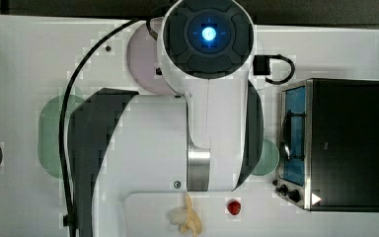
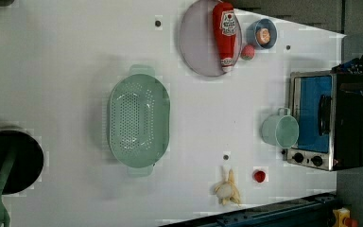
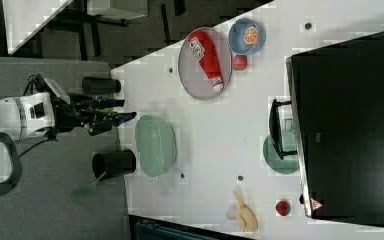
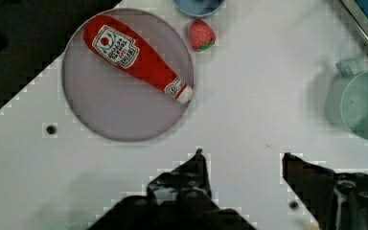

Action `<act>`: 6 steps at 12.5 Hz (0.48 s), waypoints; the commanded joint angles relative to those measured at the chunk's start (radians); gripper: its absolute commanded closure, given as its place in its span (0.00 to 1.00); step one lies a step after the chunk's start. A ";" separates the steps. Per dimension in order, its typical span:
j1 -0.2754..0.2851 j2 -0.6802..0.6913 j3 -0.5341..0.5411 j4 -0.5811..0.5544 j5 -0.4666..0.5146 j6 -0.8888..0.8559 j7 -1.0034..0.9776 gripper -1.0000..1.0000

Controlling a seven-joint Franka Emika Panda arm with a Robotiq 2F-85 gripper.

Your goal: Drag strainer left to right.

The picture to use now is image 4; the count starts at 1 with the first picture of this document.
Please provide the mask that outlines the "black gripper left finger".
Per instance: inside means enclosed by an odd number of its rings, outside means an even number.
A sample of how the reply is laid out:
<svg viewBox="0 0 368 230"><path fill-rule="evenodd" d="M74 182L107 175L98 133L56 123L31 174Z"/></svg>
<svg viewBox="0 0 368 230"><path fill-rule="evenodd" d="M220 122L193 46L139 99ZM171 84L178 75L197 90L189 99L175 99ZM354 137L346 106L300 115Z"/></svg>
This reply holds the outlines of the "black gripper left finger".
<svg viewBox="0 0 368 230"><path fill-rule="evenodd" d="M171 172L163 172L144 195L120 200L87 230L257 230L233 209L212 200L202 150Z"/></svg>

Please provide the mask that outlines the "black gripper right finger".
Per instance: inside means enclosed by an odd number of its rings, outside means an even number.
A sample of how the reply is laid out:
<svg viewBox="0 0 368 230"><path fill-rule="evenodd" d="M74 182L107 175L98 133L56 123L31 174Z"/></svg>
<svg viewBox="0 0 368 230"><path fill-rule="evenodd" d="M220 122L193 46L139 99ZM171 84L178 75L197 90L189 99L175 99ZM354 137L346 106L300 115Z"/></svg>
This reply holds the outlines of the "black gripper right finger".
<svg viewBox="0 0 368 230"><path fill-rule="evenodd" d="M286 153L283 179L320 230L368 230L368 174L335 172Z"/></svg>

